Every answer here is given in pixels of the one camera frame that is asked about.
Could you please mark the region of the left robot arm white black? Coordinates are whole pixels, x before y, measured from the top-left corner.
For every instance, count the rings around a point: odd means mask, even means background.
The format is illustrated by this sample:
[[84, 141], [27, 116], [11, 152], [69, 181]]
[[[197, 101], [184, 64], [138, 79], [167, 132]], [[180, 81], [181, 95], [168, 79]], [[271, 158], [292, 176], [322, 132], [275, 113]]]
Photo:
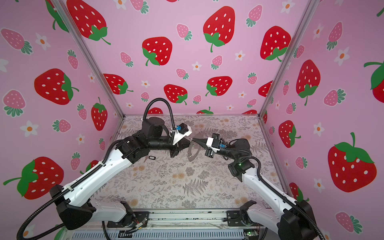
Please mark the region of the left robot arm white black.
[[59, 217], [68, 230], [76, 230], [88, 222], [112, 222], [127, 227], [134, 224], [135, 214], [129, 204], [93, 203], [91, 196], [111, 178], [130, 167], [151, 150], [168, 150], [173, 158], [190, 146], [187, 137], [192, 128], [184, 123], [168, 130], [164, 120], [151, 117], [142, 121], [142, 128], [132, 136], [113, 142], [104, 159], [62, 189], [51, 190]]

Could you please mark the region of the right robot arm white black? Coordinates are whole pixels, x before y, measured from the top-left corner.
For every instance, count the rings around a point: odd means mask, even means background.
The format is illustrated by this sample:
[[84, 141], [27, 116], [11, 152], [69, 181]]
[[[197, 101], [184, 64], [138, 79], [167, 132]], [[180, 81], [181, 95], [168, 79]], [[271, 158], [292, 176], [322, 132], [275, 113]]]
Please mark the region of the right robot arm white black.
[[247, 139], [226, 143], [214, 134], [211, 138], [192, 141], [206, 150], [207, 157], [220, 155], [233, 160], [228, 168], [232, 176], [254, 190], [270, 206], [264, 209], [257, 203], [246, 208], [246, 218], [276, 233], [281, 240], [323, 240], [312, 207], [298, 201], [275, 187], [261, 174], [261, 161], [254, 157]]

